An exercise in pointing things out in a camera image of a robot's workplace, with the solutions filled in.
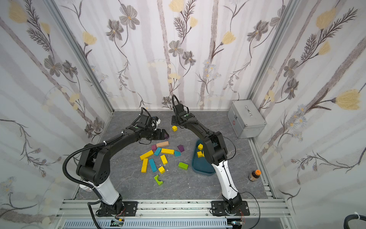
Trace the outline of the yellow rectangular block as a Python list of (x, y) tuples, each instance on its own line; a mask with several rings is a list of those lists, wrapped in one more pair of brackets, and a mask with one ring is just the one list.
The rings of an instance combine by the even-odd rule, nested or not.
[(161, 158), (163, 165), (166, 165), (168, 163), (168, 160), (165, 155), (160, 156), (160, 158)]

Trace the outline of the yellow cube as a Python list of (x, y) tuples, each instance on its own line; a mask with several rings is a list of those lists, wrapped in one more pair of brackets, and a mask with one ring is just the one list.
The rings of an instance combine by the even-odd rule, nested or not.
[(203, 150), (203, 145), (202, 144), (199, 144), (198, 147), (197, 147), (199, 150)]

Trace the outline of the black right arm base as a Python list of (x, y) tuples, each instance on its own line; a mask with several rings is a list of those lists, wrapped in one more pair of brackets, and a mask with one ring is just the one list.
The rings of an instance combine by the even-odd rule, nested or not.
[(213, 216), (249, 216), (250, 209), (247, 201), (242, 201), (240, 205), (229, 205), (224, 201), (211, 201), (210, 213)]

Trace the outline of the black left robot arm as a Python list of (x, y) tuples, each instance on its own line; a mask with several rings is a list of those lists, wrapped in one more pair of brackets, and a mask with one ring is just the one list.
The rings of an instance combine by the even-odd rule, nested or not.
[(124, 209), (123, 198), (110, 181), (111, 160), (114, 155), (130, 144), (145, 138), (148, 141), (166, 140), (169, 134), (165, 129), (143, 125), (129, 126), (112, 139), (112, 143), (102, 143), (100, 147), (88, 144), (91, 149), (82, 152), (76, 174), (82, 179), (80, 188), (96, 191), (102, 201), (102, 208), (117, 213)]

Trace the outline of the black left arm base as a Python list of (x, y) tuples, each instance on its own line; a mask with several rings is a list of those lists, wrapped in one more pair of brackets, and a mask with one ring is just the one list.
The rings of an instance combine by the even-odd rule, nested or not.
[(137, 212), (137, 201), (115, 202), (113, 205), (101, 203), (100, 208), (96, 212), (97, 217), (134, 217)]

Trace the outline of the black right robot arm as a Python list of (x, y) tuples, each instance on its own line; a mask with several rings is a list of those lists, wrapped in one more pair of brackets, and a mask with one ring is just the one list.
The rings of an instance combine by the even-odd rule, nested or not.
[(192, 131), (202, 141), (205, 159), (213, 166), (219, 179), (226, 211), (233, 214), (241, 205), (242, 198), (228, 168), (228, 150), (223, 135), (206, 128), (182, 104), (174, 105), (173, 111), (172, 125)]

